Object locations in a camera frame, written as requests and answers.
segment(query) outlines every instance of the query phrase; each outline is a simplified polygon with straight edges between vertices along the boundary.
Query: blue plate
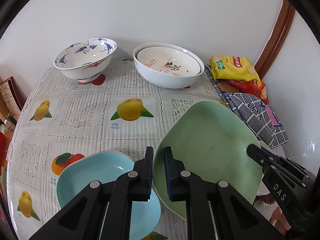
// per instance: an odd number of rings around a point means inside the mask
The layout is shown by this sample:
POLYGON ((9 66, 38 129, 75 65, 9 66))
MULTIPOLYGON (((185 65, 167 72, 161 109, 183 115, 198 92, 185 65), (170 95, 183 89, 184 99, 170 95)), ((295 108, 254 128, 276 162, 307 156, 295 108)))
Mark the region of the blue plate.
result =
MULTIPOLYGON (((57 197, 62 208, 91 181, 107 183, 121 174, 132 171, 134 162, 126 155, 115 152, 99 152, 69 165, 57 183, 57 197)), ((151 191, 148 202, 133 202, 130 240, 140 240, 155 229, 161 215, 159 199, 151 191)))

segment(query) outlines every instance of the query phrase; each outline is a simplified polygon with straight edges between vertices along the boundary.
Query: red chip bag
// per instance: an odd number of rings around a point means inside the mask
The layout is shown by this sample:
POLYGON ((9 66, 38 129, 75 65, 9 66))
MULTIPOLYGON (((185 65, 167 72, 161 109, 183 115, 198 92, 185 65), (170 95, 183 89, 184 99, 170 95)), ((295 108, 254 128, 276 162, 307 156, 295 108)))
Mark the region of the red chip bag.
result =
POLYGON ((230 85, 238 88, 243 93, 251 94, 260 98, 264 103, 269 103, 266 91, 266 84, 261 80, 250 81, 226 80, 230 85))

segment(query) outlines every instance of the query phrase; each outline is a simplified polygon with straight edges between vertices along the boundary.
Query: gray plaid cloth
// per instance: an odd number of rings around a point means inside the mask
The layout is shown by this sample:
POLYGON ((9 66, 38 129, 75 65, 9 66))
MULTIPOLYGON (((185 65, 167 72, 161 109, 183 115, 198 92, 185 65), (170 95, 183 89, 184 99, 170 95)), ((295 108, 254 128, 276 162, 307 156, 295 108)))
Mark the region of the gray plaid cloth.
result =
POLYGON ((271 149, 289 141, 276 113, 268 104, 254 95, 222 92, 212 77, 209 65, 205 65, 205 71, 221 99, 250 128, 258 140, 265 142, 271 149))

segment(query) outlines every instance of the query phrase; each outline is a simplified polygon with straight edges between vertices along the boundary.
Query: silver bolt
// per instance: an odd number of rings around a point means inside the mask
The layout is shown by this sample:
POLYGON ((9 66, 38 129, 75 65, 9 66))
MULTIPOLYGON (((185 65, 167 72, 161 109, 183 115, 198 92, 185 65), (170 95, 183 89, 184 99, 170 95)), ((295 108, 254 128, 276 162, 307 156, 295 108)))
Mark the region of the silver bolt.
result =
POLYGON ((128 176, 130 178, 135 178, 138 176, 138 173, 136 171, 129 171, 128 176))
POLYGON ((181 171, 180 174, 182 177, 189 177, 191 175, 190 171, 181 171))
POLYGON ((96 188, 96 187, 99 187, 100 186, 100 182, 97 181, 97 180, 94 180, 92 182, 90 182, 90 187, 91 188, 96 188))
POLYGON ((229 186, 228 182, 226 182, 225 180, 220 180, 218 184, 220 187, 228 187, 229 186))

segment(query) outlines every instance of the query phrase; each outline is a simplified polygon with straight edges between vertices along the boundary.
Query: white wall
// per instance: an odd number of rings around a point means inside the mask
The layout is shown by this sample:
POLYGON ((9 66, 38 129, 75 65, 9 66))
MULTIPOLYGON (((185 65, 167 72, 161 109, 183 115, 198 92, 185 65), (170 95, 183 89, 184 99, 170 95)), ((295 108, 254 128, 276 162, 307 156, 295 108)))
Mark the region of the white wall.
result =
POLYGON ((131 57, 147 42, 255 62, 272 31, 281 0, 31 0, 0 40, 0 76, 14 76, 26 98, 55 56, 86 38, 118 43, 131 57))
POLYGON ((290 141, 286 157, 313 173, 320 165, 320 45, 296 12, 291 29, 264 78, 273 110, 290 141))

